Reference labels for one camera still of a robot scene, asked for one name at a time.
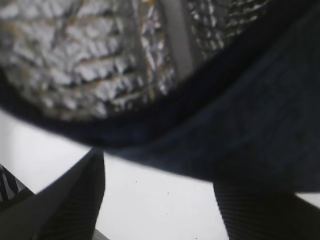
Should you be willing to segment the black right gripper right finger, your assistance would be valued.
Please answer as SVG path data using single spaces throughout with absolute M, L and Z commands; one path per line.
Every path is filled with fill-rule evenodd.
M 231 240 L 318 240 L 320 210 L 293 193 L 254 193 L 213 184 Z

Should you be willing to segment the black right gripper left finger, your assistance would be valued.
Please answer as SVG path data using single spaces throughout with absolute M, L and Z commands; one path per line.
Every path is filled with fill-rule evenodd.
M 2 240 L 92 240 L 105 194 L 105 161 L 91 149 L 39 193 L 0 168 Z

